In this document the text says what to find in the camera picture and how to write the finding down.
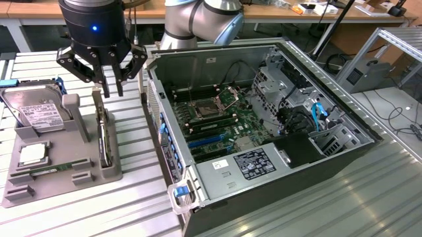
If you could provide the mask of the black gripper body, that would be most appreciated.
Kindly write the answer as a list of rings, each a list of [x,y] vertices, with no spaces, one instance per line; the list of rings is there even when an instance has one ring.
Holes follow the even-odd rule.
[[[121,62],[130,50],[122,1],[60,0],[58,6],[74,54],[89,64],[110,65],[110,53],[114,60]]]

